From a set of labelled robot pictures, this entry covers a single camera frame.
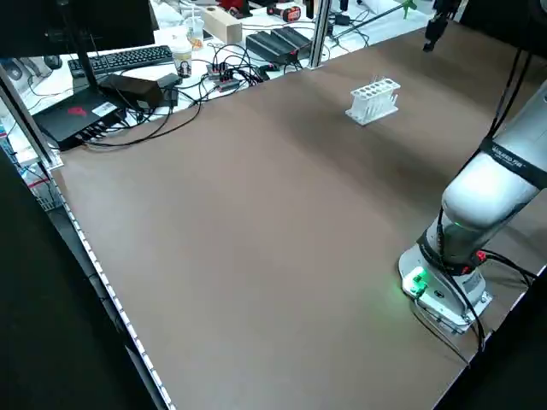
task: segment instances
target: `green led light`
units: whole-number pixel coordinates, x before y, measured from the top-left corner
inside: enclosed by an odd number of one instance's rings
[[[421,266],[417,266],[404,277],[403,288],[410,293],[419,293],[427,288],[425,278],[426,270]]]

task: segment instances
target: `robotic arm base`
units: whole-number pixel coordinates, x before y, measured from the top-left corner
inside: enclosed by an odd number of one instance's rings
[[[466,309],[453,285],[426,261],[418,244],[401,255],[398,267],[404,293],[417,299],[437,322],[460,334],[471,326],[473,314]],[[486,283],[480,270],[476,268],[467,275],[453,278],[480,316],[492,301],[492,296],[485,290]]]

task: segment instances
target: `black mouse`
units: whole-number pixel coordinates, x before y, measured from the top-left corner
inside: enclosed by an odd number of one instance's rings
[[[62,60],[59,56],[46,56],[44,57],[44,63],[52,70],[57,70],[62,67]]]

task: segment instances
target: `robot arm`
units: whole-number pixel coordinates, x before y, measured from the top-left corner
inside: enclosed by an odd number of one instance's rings
[[[498,133],[495,143],[491,152],[477,154],[444,191],[444,266],[437,220],[399,260],[405,293],[419,298],[457,331],[465,331],[474,318],[444,270],[480,314],[491,296],[478,267],[484,257],[479,250],[547,182],[547,81]],[[523,178],[529,175],[525,168],[533,170],[533,178]]]

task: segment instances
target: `red logo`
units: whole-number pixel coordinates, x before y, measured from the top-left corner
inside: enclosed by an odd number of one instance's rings
[[[68,109],[68,113],[71,115],[81,115],[82,117],[87,116],[87,112],[81,107],[72,107]]]

